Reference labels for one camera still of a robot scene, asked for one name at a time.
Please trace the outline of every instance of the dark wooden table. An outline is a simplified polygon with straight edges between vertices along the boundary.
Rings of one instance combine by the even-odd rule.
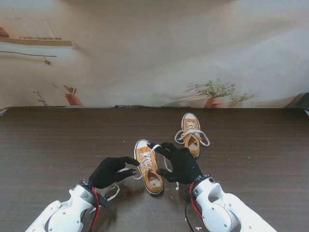
[[[309,117],[302,110],[43,107],[12,108],[0,119],[0,230],[24,231],[49,203],[68,200],[68,190],[105,157],[133,156],[137,140],[174,142],[186,112],[198,117],[211,141],[198,158],[204,174],[277,231],[308,230]],[[157,160],[164,167],[163,157]],[[176,191],[175,184],[164,184],[164,194],[153,198],[141,180],[120,182],[95,231],[188,232],[187,186]],[[86,214],[83,231],[92,216]],[[203,227],[191,206],[189,218]]]

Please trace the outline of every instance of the backdrop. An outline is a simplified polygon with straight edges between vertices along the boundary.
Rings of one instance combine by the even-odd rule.
[[[0,107],[284,107],[309,89],[307,0],[1,0],[0,27],[0,51],[55,56],[0,52]],[[74,47],[11,43],[29,39]]]

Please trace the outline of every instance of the orange sneaker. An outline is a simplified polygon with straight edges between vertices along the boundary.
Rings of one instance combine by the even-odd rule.
[[[200,135],[203,135],[207,143],[202,141]],[[184,144],[184,147],[190,149],[194,158],[197,158],[200,153],[199,145],[209,146],[210,142],[204,132],[200,130],[200,125],[197,117],[192,113],[186,113],[182,119],[182,129],[175,135],[175,141],[179,144]]]
[[[155,149],[159,145],[155,145],[152,149],[147,146],[148,141],[139,140],[134,149],[134,158],[140,162],[138,167],[141,177],[143,178],[145,187],[151,196],[158,196],[163,191],[163,181],[160,175],[156,173],[158,165],[155,159]]]

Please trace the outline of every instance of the wooden shelf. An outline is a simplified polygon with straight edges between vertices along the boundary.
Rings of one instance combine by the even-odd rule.
[[[54,47],[74,47],[70,40],[21,40],[0,37],[0,43],[29,45],[29,46],[54,46]]]

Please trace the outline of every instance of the terracotta pot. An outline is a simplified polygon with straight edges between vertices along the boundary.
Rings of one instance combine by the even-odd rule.
[[[224,103],[212,104],[210,108],[226,108],[226,104]]]
[[[2,27],[0,27],[0,37],[10,37],[9,34]]]
[[[210,108],[213,104],[221,104],[224,102],[224,97],[210,97],[207,99],[204,108]]]
[[[227,107],[229,108],[241,108],[243,105],[242,101],[231,101],[228,103]]]
[[[70,105],[82,105],[81,100],[75,95],[67,95],[66,98]]]

